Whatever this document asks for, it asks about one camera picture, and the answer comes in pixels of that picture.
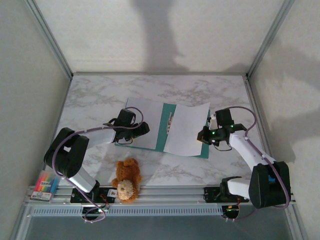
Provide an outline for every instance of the colorful markers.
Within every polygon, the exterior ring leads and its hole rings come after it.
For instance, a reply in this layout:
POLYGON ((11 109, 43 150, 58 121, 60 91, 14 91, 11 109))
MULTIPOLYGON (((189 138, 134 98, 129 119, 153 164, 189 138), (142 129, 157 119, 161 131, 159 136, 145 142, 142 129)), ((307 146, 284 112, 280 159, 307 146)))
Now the colorful markers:
POLYGON ((32 200, 49 202, 57 190, 60 177, 51 171, 42 171, 31 195, 32 200))

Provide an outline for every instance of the metal frame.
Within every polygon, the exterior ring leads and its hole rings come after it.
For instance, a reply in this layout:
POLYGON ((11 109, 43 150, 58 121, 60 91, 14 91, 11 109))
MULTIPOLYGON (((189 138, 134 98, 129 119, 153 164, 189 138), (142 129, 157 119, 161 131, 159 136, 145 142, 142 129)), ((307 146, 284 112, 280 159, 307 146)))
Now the metal frame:
POLYGON ((251 64, 251 67, 249 68, 247 72, 247 78, 250 81, 252 76, 255 74, 259 64, 261 63, 263 57, 265 56, 268 48, 270 47, 272 41, 275 39, 275 36, 281 27, 282 23, 284 22, 290 8, 294 4, 295 0, 284 0, 280 10, 278 11, 275 19, 273 20, 273 23, 271 24, 271 27, 269 31, 267 32, 259 50, 256 54, 253 63, 251 64))
MULTIPOLYGON (((57 41, 55 40, 48 24, 46 23, 44 16, 42 15, 37 3, 35 0, 23 0, 28 7, 28 9, 31 11, 32 15, 35 17, 36 21, 38 22, 38 25, 41 29, 41 31, 44 34, 44 37, 48 41, 51 49, 55 53, 57 59, 59 60, 61 66, 63 67, 66 75, 69 77, 70 80, 72 80, 73 75, 103 75, 103 74, 109 74, 109 75, 236 75, 236 76, 243 76, 244 74, 242 72, 168 72, 168 73, 159 73, 159 72, 76 72, 73 73, 66 58, 64 57, 57 41)), ((275 38, 275 35, 277 34, 281 24, 283 23, 284 19, 286 18, 291 6, 293 5, 295 0, 284 0, 280 10, 278 11, 276 18, 274 19, 268 33, 266 34, 266 37, 264 38, 264 41, 262 42, 259 51, 249 68, 246 77, 243 77, 243 82, 245 85, 245 89, 247 91, 247 95, 251 104, 251 107, 255 114, 257 115, 257 121, 258 121, 258 132, 259 136, 262 142, 262 146, 268 154, 272 156, 270 144, 268 142, 268 138, 266 136, 266 130, 264 128, 263 120, 261 118, 261 115, 259 113, 259 107, 257 106, 255 95, 253 93, 250 79, 256 72, 260 62, 262 61, 265 53, 267 52, 269 46, 271 45, 273 39, 275 38)), ((208 214, 202 213, 203 209, 207 209, 206 211, 210 211, 208 209, 220 209, 222 204, 217 203, 205 203, 203 199, 203 188, 208 186, 142 186, 139 198, 136 202, 131 204, 122 205, 119 200, 116 199, 115 203, 112 205, 112 208, 115 209, 115 211, 119 210, 119 212, 114 212, 115 216, 128 216, 132 214, 138 214, 143 216, 146 208, 149 210, 147 214, 158 214, 153 213, 151 211, 153 210, 172 210, 173 215, 176 215, 182 210, 190 210, 193 209, 196 215, 201 214, 208 214)), ((90 206, 89 204, 83 204, 83 205, 75 205, 70 204, 70 198, 71 198, 71 192, 72 187, 71 186, 60 186, 57 189, 56 195, 53 197, 53 200, 51 203, 47 202, 39 202, 39 201, 31 201, 30 200, 30 194, 33 191, 33 186, 30 186, 27 190, 26 196, 24 198, 19 217, 17 219, 16 225, 14 227, 14 230, 12 232, 10 239, 25 239, 28 231, 29 224, 31 222, 31 219, 33 216, 38 215, 47 215, 47 216, 74 216, 79 215, 80 210, 83 206, 90 206)), ((304 231, 304 227, 296 206, 296 202, 294 200, 294 196, 292 196, 291 203, 289 207, 285 210, 287 221, 289 228, 291 230, 291 234, 294 240, 302 240, 307 239, 306 232, 304 231)))
MULTIPOLYGON (((243 82, 251 107, 257 115, 258 132, 264 150, 269 153, 270 148, 267 141, 265 129, 256 104, 255 95, 251 84, 243 77, 243 82)), ((163 215, 213 215, 220 214, 221 206, 232 203, 206 203, 203 199, 204 187, 207 185, 185 185, 185 186, 141 186, 139 198, 130 204, 121 204, 116 198, 112 204, 112 214, 110 216, 163 216, 163 215)), ((24 239, 33 216, 79 216, 83 207, 91 207, 88 204, 71 204, 71 186, 59 186, 51 203, 30 200, 34 186, 30 186, 25 195, 21 217, 17 220, 17 227, 11 235, 11 239, 24 239)), ((296 201, 291 196, 290 206, 285 210, 288 226, 294 240, 307 239, 304 234, 304 226, 298 214, 296 201)))
POLYGON ((44 16, 42 15, 36 1, 35 0, 23 0, 23 1, 26 4, 27 8, 30 10, 31 14, 36 19, 38 26, 44 35, 44 38, 49 43, 50 48, 53 50, 53 53, 56 55, 59 63, 63 67, 65 74, 71 80, 73 77, 73 72, 72 72, 64 54, 62 53, 54 35, 52 34, 44 16))

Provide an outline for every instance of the teddy bear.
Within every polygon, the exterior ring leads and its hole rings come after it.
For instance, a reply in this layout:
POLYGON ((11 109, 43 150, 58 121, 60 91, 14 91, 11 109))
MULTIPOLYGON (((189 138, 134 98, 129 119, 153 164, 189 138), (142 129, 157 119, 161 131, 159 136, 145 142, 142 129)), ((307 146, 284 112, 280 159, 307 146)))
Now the teddy bear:
POLYGON ((134 202, 140 190, 142 176, 137 160, 128 158, 116 163, 116 178, 112 180, 112 186, 117 188, 117 196, 122 203, 134 202))

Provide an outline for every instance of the tabletop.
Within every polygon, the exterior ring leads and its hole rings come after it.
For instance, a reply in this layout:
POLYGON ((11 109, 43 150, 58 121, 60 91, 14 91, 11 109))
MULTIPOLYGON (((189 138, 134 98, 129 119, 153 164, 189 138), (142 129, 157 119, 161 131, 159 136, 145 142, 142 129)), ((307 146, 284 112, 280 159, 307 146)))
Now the tabletop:
MULTIPOLYGON (((70 85, 58 131, 68 127, 84 130, 100 127, 116 118, 129 97, 171 104, 198 106, 210 102, 214 112, 230 106, 251 108, 242 76, 217 75, 76 75, 70 85)), ((236 123, 249 127, 251 114, 232 109, 236 123)), ((249 137, 261 146, 254 127, 249 137)), ((84 169, 101 185, 116 176, 116 163, 135 158, 145 186, 217 185, 222 178, 250 178, 251 171, 236 150, 209 148, 209 158, 178 156, 166 152, 100 144, 86 151, 84 169)))

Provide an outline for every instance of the white paper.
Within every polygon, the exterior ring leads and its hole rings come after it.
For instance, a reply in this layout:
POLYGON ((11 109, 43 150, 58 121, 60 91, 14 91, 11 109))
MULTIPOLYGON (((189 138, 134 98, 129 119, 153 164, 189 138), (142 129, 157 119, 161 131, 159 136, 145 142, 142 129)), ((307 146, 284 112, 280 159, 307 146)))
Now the white paper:
POLYGON ((209 102, 200 106, 176 106, 164 152, 179 156, 201 154, 202 142, 197 136, 206 124, 209 106, 209 102))
MULTIPOLYGON (((143 121, 149 125, 150 132, 145 135, 133 139, 130 147, 156 149, 162 110, 164 107, 163 102, 151 101, 139 98, 129 97, 126 107, 136 107, 143 114, 143 121)), ((141 114, 135 109, 129 109, 135 113, 136 123, 141 122, 141 114)))

